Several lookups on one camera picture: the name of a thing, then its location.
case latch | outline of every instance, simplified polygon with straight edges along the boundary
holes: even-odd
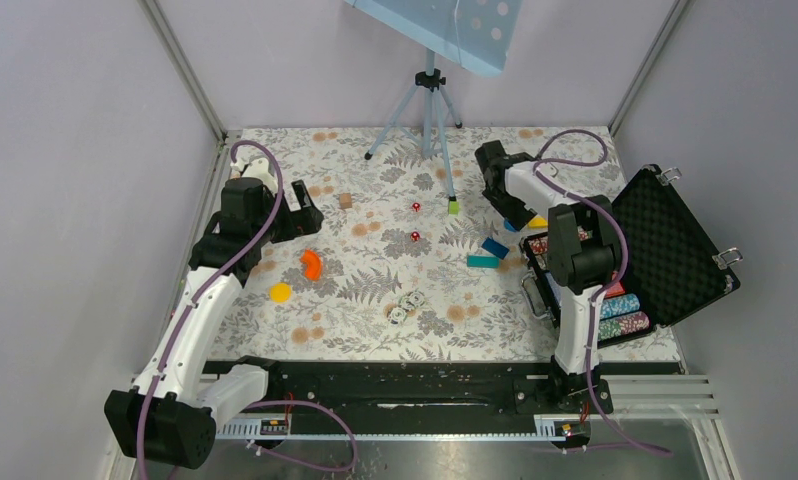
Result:
[[[711,258],[714,260],[714,263],[720,267],[720,270],[725,270],[731,265],[743,261],[743,255],[741,255],[741,251],[735,247],[732,247],[724,252],[720,252]]]
[[[658,182],[666,187],[667,185],[670,185],[673,180],[682,178],[682,172],[678,168],[673,167],[664,170],[660,174],[656,175],[656,177],[658,178]]]

metal floor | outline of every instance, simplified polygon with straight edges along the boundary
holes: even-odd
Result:
[[[592,424],[591,444],[619,442],[602,420]],[[681,420],[625,421],[623,428],[634,438],[656,443],[675,452],[669,459],[656,458],[631,448],[587,454],[547,454],[539,442],[361,442],[360,461],[354,473],[321,473],[266,455],[256,458],[243,442],[218,441],[199,470],[180,470],[176,479],[543,479],[606,478],[693,480],[708,478],[693,431]],[[287,442],[278,451],[311,462],[337,465],[346,462],[345,442]],[[152,479],[164,479],[170,467],[149,464]]]

yellow disc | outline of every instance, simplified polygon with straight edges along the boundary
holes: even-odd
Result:
[[[269,289],[269,298],[274,302],[284,303],[290,298],[291,292],[290,285],[286,283],[276,283]]]

orange block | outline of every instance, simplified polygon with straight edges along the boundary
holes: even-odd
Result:
[[[319,255],[311,250],[305,250],[299,261],[305,264],[304,275],[308,279],[314,282],[319,280],[320,275],[322,275],[322,259],[319,258]]]

floral tablecloth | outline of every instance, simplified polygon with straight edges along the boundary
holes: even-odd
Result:
[[[611,146],[611,162],[599,168],[561,167],[556,178],[568,189],[614,198],[625,185],[608,131],[587,127]],[[533,320],[520,291],[526,272],[512,233],[481,196],[484,186],[474,151],[501,140],[506,151],[536,153],[560,128],[464,128],[446,133],[458,215],[447,214],[442,157],[424,159],[413,141],[394,130],[367,161],[364,153],[379,129],[249,129],[244,139],[267,146],[281,164],[285,192],[304,180],[325,215],[322,231],[268,244],[240,298],[228,312],[211,358],[257,355],[295,360],[535,361],[548,360],[557,332]],[[559,157],[594,160],[599,146],[565,136],[549,151]],[[244,147],[239,155],[257,155]],[[341,193],[353,207],[340,208]],[[411,208],[418,202],[419,212]],[[412,241],[411,232],[419,232]],[[492,237],[510,253],[497,269],[466,266],[467,255],[489,255],[481,243]],[[305,249],[323,259],[322,278],[302,274]],[[285,303],[269,299],[278,282],[292,287]],[[418,290],[426,304],[399,324],[387,312]],[[601,350],[605,361],[679,359],[670,329]]]

